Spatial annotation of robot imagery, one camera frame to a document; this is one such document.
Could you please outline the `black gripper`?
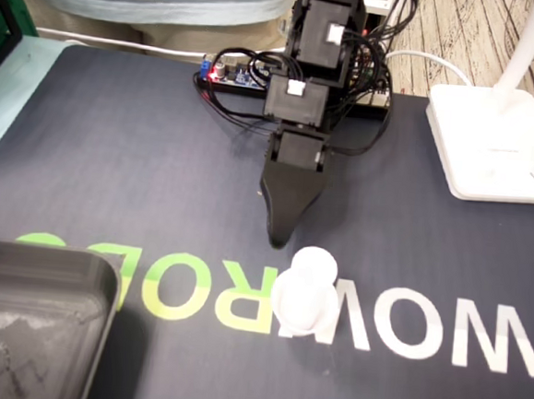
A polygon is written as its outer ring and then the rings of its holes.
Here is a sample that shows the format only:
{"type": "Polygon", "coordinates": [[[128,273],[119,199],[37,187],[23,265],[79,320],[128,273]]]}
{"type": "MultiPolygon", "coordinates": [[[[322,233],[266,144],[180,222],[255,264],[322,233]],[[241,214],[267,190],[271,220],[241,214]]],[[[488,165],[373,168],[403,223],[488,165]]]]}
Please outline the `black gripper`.
{"type": "Polygon", "coordinates": [[[271,247],[286,246],[304,211],[326,189],[329,155],[328,135],[282,127],[272,134],[260,178],[271,247]]]}

